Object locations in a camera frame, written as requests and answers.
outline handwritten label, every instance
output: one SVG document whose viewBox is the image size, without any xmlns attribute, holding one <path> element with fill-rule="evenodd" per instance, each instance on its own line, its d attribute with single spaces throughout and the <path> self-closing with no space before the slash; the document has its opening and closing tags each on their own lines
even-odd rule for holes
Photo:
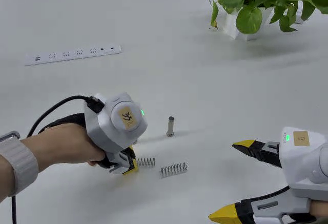
<svg viewBox="0 0 328 224">
<path fill-rule="evenodd" d="M 310 146 L 309 135 L 307 131 L 294 131 L 295 146 Z"/>
<path fill-rule="evenodd" d="M 124 107 L 118 111 L 119 117 L 123 121 L 126 129 L 130 129 L 137 124 L 137 120 L 135 119 L 133 113 L 131 112 L 130 107 Z"/>
</svg>

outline screw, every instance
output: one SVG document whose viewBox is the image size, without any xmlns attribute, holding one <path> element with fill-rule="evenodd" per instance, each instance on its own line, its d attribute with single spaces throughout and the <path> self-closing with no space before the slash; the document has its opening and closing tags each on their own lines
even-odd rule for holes
<svg viewBox="0 0 328 224">
<path fill-rule="evenodd" d="M 173 125 L 174 125 L 174 117 L 170 116 L 169 117 L 169 127 L 168 127 L 168 131 L 166 132 L 166 135 L 168 137 L 172 137 L 174 135 Z"/>
</svg>

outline watch band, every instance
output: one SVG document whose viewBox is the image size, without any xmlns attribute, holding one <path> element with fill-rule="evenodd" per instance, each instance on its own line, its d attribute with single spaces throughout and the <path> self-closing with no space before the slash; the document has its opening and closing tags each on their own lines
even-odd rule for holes
<svg viewBox="0 0 328 224">
<path fill-rule="evenodd" d="M 19 140 L 19 133 L 11 132 L 0 137 L 0 155 L 14 170 L 15 189 L 10 196 L 16 195 L 36 180 L 39 172 L 37 160 Z"/>
</svg>

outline coil spring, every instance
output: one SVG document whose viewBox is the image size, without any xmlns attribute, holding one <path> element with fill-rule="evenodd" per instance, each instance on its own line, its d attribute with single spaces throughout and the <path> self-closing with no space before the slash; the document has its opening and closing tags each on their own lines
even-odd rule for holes
<svg viewBox="0 0 328 224">
<path fill-rule="evenodd" d="M 155 158 L 137 158 L 138 166 L 140 167 L 154 167 L 155 166 Z"/>
<path fill-rule="evenodd" d="M 180 164 L 172 164 L 167 167 L 162 167 L 162 168 L 160 168 L 160 173 L 161 173 L 162 178 L 164 178 L 164 177 L 184 173 L 187 170 L 188 170 L 187 164 L 185 162 L 183 162 Z"/>
</svg>

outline finger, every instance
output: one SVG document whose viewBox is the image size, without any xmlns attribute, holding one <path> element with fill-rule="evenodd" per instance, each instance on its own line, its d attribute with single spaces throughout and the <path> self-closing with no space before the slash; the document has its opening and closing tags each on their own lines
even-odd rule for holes
<svg viewBox="0 0 328 224">
<path fill-rule="evenodd" d="M 328 217 L 328 202 L 312 201 L 310 214 L 318 217 Z"/>
<path fill-rule="evenodd" d="M 97 162 L 96 161 L 88 161 L 87 162 L 90 166 L 96 166 L 97 165 Z"/>
</svg>

